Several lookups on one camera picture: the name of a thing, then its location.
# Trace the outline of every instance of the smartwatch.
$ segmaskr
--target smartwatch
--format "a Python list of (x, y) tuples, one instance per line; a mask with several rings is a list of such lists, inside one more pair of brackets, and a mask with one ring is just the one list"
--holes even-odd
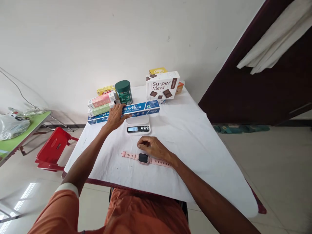
[(139, 163), (143, 164), (143, 165), (155, 164), (155, 165), (159, 165), (159, 166), (173, 168), (169, 163), (167, 163), (163, 160), (160, 160), (160, 159), (151, 158), (150, 156), (148, 156), (147, 154), (144, 154), (144, 153), (131, 154), (131, 153), (127, 153), (126, 151), (123, 151), (121, 153), (121, 155), (125, 158), (131, 158), (134, 160), (138, 160)]

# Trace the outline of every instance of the green cap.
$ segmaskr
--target green cap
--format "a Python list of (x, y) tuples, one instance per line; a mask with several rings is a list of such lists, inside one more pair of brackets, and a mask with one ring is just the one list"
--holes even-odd
[(115, 84), (115, 89), (118, 92), (126, 92), (130, 89), (130, 82), (127, 80), (119, 81)]

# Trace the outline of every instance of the person's left hand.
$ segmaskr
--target person's left hand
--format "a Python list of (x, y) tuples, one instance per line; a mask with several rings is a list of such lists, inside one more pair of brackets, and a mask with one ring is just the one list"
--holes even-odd
[(131, 117), (131, 115), (124, 115), (121, 118), (121, 114), (123, 111), (123, 108), (126, 106), (126, 104), (115, 104), (113, 108), (110, 109), (110, 115), (108, 116), (108, 121), (104, 125), (105, 128), (107, 128), (110, 131), (113, 131), (124, 122), (125, 119)]

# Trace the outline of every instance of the green table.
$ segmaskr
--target green table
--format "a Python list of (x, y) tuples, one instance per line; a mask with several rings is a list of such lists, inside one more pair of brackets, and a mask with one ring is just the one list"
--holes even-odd
[(0, 167), (43, 125), (50, 114), (51, 111), (47, 111), (41, 115), (34, 116), (30, 119), (31, 123), (26, 132), (15, 138), (0, 141)]

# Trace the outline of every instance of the door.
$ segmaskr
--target door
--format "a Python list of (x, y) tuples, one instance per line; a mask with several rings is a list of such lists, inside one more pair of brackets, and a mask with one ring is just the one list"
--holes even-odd
[(261, 73), (236, 66), (292, 0), (267, 0), (199, 102), (212, 124), (276, 125), (312, 109), (312, 28)]

